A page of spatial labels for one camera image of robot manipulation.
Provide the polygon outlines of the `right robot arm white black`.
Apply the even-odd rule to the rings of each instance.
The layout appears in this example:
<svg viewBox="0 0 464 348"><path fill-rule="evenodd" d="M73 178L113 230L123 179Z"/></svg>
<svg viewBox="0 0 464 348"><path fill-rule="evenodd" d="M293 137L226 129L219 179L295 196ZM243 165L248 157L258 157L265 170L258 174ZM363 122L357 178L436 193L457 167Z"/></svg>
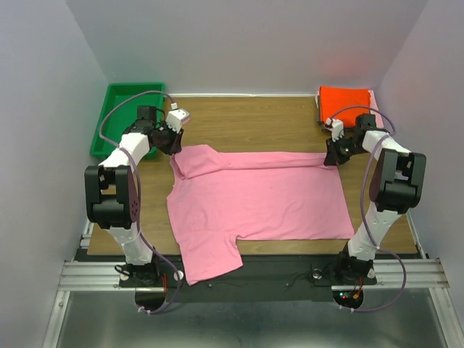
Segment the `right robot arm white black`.
<svg viewBox="0 0 464 348"><path fill-rule="evenodd" d="M363 110L351 128L345 128L338 118L341 110L324 122L331 132L326 141L325 166L343 165L356 154L370 155L360 193L370 203L360 208L362 223L333 266L333 274L342 283L375 277L376 252L392 225L418 205L426 169L424 154L399 145L393 137L395 129L377 126L378 110Z"/></svg>

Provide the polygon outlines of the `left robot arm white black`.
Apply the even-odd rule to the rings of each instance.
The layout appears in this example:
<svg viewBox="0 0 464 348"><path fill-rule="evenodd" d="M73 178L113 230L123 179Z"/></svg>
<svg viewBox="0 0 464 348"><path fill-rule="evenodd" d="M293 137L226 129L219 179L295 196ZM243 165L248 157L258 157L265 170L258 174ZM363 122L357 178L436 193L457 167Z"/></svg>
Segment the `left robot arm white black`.
<svg viewBox="0 0 464 348"><path fill-rule="evenodd" d="M105 230L119 244L125 264L116 266L125 286L156 285L162 279L160 257L141 232L141 179L139 162L153 149L167 155L181 151L183 125L190 114L171 105L164 120L160 109L139 106L128 126L103 162L84 171L88 220Z"/></svg>

